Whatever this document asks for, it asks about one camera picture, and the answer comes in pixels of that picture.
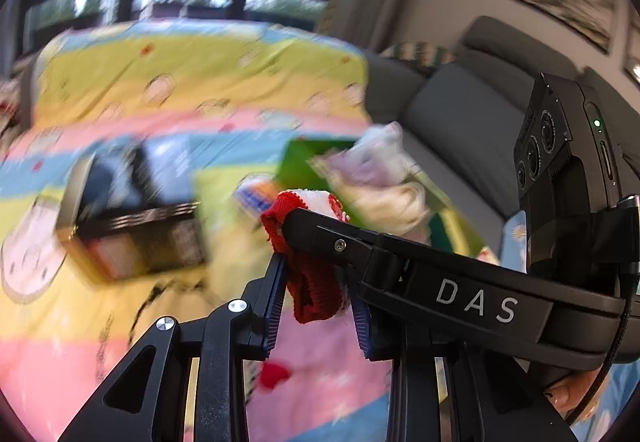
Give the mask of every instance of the triangular cutout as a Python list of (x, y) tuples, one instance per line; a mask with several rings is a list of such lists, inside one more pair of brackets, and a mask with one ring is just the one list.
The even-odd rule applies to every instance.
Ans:
[(145, 346), (104, 395), (104, 403), (110, 408), (139, 413), (155, 357), (156, 347)]

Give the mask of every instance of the gray cushion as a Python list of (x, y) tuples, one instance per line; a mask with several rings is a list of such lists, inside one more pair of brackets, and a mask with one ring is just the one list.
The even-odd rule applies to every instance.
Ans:
[(523, 112), (527, 110), (534, 78), (524, 70), (480, 50), (471, 49), (463, 50), (457, 56), (456, 63), (496, 89), (517, 109)]
[(578, 69), (569, 58), (529, 34), (490, 16), (476, 18), (462, 38), (462, 43), (465, 47), (482, 50), (508, 61), (531, 76), (540, 72), (569, 79), (578, 76)]
[(578, 82), (596, 90), (607, 128), (615, 133), (622, 150), (624, 161), (618, 171), (623, 196), (640, 194), (640, 115), (592, 68), (585, 68)]
[(453, 63), (428, 80), (400, 122), (493, 209), (510, 217), (518, 210), (513, 145), (523, 117), (489, 85)]
[(399, 61), (380, 58), (368, 50), (363, 53), (369, 64), (364, 108), (374, 123), (398, 121), (426, 78)]
[(469, 220), (486, 245), (491, 247), (494, 253), (499, 253), (502, 227), (504, 226), (503, 218), (475, 190), (455, 174), (441, 158), (406, 129), (402, 131), (402, 148)]

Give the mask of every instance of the white lettering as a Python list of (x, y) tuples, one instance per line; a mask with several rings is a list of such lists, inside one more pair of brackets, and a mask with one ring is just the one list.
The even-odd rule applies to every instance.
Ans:
[[(451, 296), (449, 296), (448, 299), (443, 299), (442, 292), (444, 291), (444, 288), (447, 283), (453, 286), (453, 291), (451, 292)], [(444, 303), (445, 305), (448, 305), (449, 303), (452, 303), (452, 301), (456, 298), (456, 292), (458, 292), (458, 284), (455, 281), (452, 281), (447, 278), (443, 278), (442, 285), (440, 286), (440, 291), (438, 292), (438, 297), (436, 298), (436, 301), (438, 303)]]
[[(480, 303), (476, 303), (476, 299), (478, 298), (480, 298)], [(480, 315), (484, 313), (484, 291), (482, 289), (478, 291), (469, 305), (465, 307), (465, 312), (468, 312), (470, 308), (477, 308), (480, 311)]]
[(518, 304), (518, 300), (514, 297), (506, 297), (502, 300), (502, 310), (504, 310), (507, 314), (509, 314), (508, 317), (501, 317), (499, 315), (497, 315), (495, 318), (500, 322), (500, 323), (509, 323), (512, 319), (513, 319), (513, 310), (511, 310), (509, 307), (507, 307), (507, 303), (513, 303), (514, 305)]

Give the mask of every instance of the beige wall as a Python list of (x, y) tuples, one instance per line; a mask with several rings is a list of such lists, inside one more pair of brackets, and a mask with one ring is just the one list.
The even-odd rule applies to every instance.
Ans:
[(640, 111), (640, 90), (623, 72), (628, 0), (617, 0), (609, 55), (562, 23), (515, 0), (407, 0), (393, 42), (427, 41), (454, 47), (473, 19), (489, 15), (562, 52), (579, 67), (591, 66)]

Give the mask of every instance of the silver screw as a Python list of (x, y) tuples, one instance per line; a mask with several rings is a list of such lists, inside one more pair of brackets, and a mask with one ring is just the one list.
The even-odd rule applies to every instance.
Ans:
[(335, 249), (338, 253), (343, 252), (346, 248), (347, 248), (347, 242), (345, 242), (342, 238), (338, 238), (338, 239), (335, 241), (334, 249)]
[(235, 299), (229, 302), (229, 310), (231, 312), (242, 312), (246, 308), (246, 301), (243, 299)]
[(158, 330), (171, 330), (175, 325), (175, 321), (172, 317), (161, 317), (156, 321), (156, 328)]

